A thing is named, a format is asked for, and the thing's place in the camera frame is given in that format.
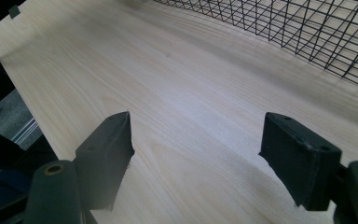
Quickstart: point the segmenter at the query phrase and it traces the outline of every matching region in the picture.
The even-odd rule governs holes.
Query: wooden board
[[[131,112],[136,150],[100,223],[332,223],[257,153],[282,113],[358,160],[358,87],[225,23],[152,1],[28,0],[0,60],[59,158]]]

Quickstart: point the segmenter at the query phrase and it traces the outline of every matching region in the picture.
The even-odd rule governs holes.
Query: wire mesh
[[[358,85],[358,0],[155,0],[193,10]]]

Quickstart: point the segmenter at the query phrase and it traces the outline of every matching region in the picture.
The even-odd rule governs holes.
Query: black wire grid
[[[240,27],[358,85],[358,0],[155,0]]]

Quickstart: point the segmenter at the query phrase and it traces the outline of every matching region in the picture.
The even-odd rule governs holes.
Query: wood grain
[[[136,150],[99,223],[332,223],[257,153],[267,111],[358,160],[358,87],[235,27],[151,1],[28,0],[0,60],[59,158],[131,112]]]

